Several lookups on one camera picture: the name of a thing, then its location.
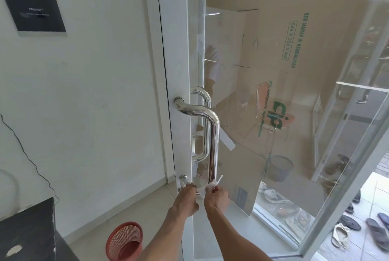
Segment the black cable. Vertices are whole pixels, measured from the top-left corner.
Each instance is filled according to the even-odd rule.
[[[3,115],[2,115],[1,113],[0,113],[0,116],[1,116],[1,121],[3,122],[3,124],[6,125],[6,127],[7,127],[8,129],[10,129],[10,130],[13,132],[13,134],[14,134],[16,140],[19,142],[19,145],[20,145],[20,147],[22,148],[23,153],[24,153],[24,154],[26,155],[26,157],[27,157],[27,160],[29,160],[30,163],[32,163],[32,164],[35,166],[36,173],[37,173],[39,176],[41,176],[44,180],[46,180],[46,181],[48,182],[48,184],[49,184],[50,189],[52,189],[52,190],[54,191],[54,196],[57,198],[57,202],[56,202],[54,205],[58,204],[58,202],[60,201],[60,198],[57,196],[57,194],[56,194],[56,192],[55,192],[55,189],[51,187],[50,181],[47,180],[44,176],[42,176],[42,175],[39,173],[39,171],[38,171],[38,166],[37,166],[32,160],[30,160],[30,158],[28,157],[26,151],[24,151],[22,142],[20,142],[20,140],[19,140],[19,138],[17,137],[15,131],[12,130],[12,128],[11,128],[10,126],[8,126],[8,125],[5,123],[5,121],[3,120]]]

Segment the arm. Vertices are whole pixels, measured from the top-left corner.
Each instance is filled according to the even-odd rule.
[[[205,211],[215,233],[224,261],[271,261],[261,249],[242,237],[232,227],[223,212],[230,203],[228,193],[223,188],[207,190],[204,199]]]
[[[139,255],[137,261],[174,261],[178,259],[178,248],[185,220],[198,211],[196,189],[196,185],[191,183],[180,191],[161,228]]]

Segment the red trash can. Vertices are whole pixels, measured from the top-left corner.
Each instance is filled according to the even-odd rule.
[[[143,230],[138,223],[119,225],[109,236],[105,253],[111,261],[132,261],[142,252]]]

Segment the forearm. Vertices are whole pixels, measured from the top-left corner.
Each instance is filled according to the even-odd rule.
[[[139,255],[137,261],[174,261],[182,238],[186,217],[170,208],[153,240]]]
[[[207,214],[224,261],[271,261],[261,249],[242,237],[217,208]]]

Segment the white sandal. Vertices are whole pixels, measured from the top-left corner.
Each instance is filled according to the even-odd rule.
[[[342,223],[338,223],[335,225],[333,233],[332,233],[332,239],[331,242],[334,246],[337,248],[340,248],[342,246],[344,249],[347,249],[348,246],[348,233],[350,232],[350,229],[346,226],[344,226]]]

